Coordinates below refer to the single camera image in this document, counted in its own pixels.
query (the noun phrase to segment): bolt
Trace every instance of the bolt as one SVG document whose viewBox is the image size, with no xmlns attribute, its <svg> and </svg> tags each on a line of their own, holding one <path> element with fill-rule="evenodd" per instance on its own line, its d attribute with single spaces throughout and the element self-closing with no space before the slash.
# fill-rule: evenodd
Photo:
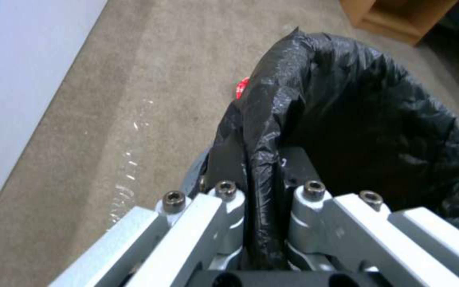
<svg viewBox="0 0 459 287">
<path fill-rule="evenodd" d="M 376 211 L 380 211 L 384 203 L 384 199 L 374 191 L 361 191 L 359 197 Z"/>
<path fill-rule="evenodd" d="M 205 179 L 204 175 L 199 177 L 199 192 L 204 194 L 204 188 L 205 188 Z"/>
<path fill-rule="evenodd" d="M 223 201 L 231 201 L 237 196 L 237 185 L 235 185 L 235 182 L 229 180 L 219 181 L 215 185 L 215 196 L 221 198 Z"/>
<path fill-rule="evenodd" d="M 324 198 L 326 187 L 323 183 L 315 180 L 308 180 L 304 184 L 302 195 L 309 201 L 319 201 Z"/>
<path fill-rule="evenodd" d="M 180 191 L 170 191 L 162 198 L 162 208 L 170 214 L 177 214 L 184 210 L 185 194 Z"/>
</svg>

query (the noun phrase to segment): screw head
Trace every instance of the screw head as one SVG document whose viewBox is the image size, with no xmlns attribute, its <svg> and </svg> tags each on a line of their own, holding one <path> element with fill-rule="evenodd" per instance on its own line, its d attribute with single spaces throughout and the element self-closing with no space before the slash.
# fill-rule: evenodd
<svg viewBox="0 0 459 287">
<path fill-rule="evenodd" d="M 205 178 L 204 175 L 200 176 L 199 178 L 199 192 L 204 194 L 204 188 L 205 188 Z"/>
<path fill-rule="evenodd" d="M 384 199 L 374 191 L 361 191 L 359 197 L 375 211 L 380 211 Z"/>
<path fill-rule="evenodd" d="M 326 187 L 323 183 L 315 180 L 308 180 L 304 184 L 302 195 L 309 201 L 319 201 L 324 198 Z"/>
<path fill-rule="evenodd" d="M 177 214 L 184 210 L 185 194 L 180 191 L 170 191 L 162 198 L 162 208 L 170 214 Z"/>
<path fill-rule="evenodd" d="M 237 185 L 231 180 L 222 180 L 215 185 L 215 196 L 231 201 L 237 196 Z"/>
</svg>

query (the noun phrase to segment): hole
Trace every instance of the hole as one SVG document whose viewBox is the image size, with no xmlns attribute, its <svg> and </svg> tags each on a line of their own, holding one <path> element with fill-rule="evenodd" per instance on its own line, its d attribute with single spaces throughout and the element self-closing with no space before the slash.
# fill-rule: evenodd
<svg viewBox="0 0 459 287">
<path fill-rule="evenodd" d="M 177 193 L 171 193 L 167 195 L 168 200 L 178 200 L 180 199 L 180 195 Z"/>
<path fill-rule="evenodd" d="M 221 189 L 231 189 L 231 183 L 229 182 L 223 182 L 220 185 Z"/>
<path fill-rule="evenodd" d="M 235 274 L 224 272 L 215 278 L 212 287 L 242 287 L 242 281 Z"/>
<path fill-rule="evenodd" d="M 330 276 L 330 278 L 328 278 L 328 286 L 358 287 L 359 285 L 355 281 L 353 281 L 353 279 L 350 278 L 350 276 L 347 276 L 346 274 L 334 274 Z"/>
<path fill-rule="evenodd" d="M 373 201 L 379 200 L 379 197 L 376 194 L 372 194 L 372 193 L 366 193 L 364 194 L 364 197 L 368 198 L 369 200 L 373 200 Z"/>
<path fill-rule="evenodd" d="M 309 187 L 313 189 L 321 189 L 322 185 L 319 182 L 312 181 L 309 183 Z"/>
</svg>

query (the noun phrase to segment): trash can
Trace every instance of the trash can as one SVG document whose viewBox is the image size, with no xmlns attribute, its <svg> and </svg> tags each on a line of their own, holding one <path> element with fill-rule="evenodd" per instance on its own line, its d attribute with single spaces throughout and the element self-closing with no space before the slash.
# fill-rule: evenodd
<svg viewBox="0 0 459 287">
<path fill-rule="evenodd" d="M 298 165 L 314 169 L 297 177 L 319 177 L 332 195 L 371 189 L 393 211 L 424 206 L 459 229 L 456 117 L 362 43 L 298 29 L 279 40 L 190 170 L 204 182 L 184 188 L 191 196 L 223 179 L 246 193 L 245 246 L 256 269 L 286 268 L 288 186 L 302 183 L 284 154 L 307 158 Z"/>
</svg>

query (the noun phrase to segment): red object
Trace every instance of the red object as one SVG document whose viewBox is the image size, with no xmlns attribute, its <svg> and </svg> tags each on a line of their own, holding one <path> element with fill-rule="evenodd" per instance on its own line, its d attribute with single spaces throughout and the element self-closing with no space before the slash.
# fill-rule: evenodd
<svg viewBox="0 0 459 287">
<path fill-rule="evenodd" d="M 242 97 L 242 93 L 245 90 L 245 87 L 247 87 L 247 84 L 249 83 L 249 77 L 243 78 L 240 83 L 237 84 L 237 89 L 235 91 L 237 100 L 239 100 Z"/>
</svg>

